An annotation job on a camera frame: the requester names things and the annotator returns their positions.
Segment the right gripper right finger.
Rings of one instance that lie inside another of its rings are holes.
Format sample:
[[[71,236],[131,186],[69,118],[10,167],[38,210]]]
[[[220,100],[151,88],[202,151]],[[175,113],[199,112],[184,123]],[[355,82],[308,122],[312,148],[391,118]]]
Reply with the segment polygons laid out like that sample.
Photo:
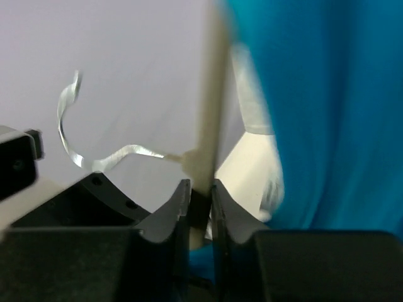
[[[385,232],[270,230],[212,189],[219,301],[401,301],[402,244]]]

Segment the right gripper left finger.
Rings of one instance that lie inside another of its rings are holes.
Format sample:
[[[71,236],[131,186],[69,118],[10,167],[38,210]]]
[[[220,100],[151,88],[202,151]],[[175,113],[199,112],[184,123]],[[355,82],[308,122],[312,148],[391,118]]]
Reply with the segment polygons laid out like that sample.
[[[2,301],[187,301],[190,182],[136,225],[11,227]]]

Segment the cream plastic hanger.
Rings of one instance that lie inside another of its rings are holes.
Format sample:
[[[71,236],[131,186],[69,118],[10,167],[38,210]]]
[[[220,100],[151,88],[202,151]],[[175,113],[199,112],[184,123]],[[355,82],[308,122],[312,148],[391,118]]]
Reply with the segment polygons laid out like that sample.
[[[225,103],[224,91],[229,58],[230,36],[217,1],[210,1],[206,32],[204,74],[200,98],[200,115],[196,147],[182,155],[151,150],[141,145],[126,145],[103,159],[86,159],[72,149],[67,141],[63,118],[73,105],[81,88],[81,73],[74,74],[73,82],[60,94],[57,106],[58,133],[64,150],[78,167],[91,172],[106,172],[128,155],[136,154],[176,162],[193,181],[188,208],[189,248],[204,245],[212,206],[211,195],[217,163],[220,131]]]

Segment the blue t shirt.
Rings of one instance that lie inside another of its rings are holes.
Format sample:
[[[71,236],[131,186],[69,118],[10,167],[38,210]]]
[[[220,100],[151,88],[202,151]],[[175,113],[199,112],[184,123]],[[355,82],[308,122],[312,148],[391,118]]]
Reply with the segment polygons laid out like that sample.
[[[275,133],[285,195],[267,227],[402,244],[402,2],[218,4],[249,49]],[[213,245],[190,267],[219,301]]]

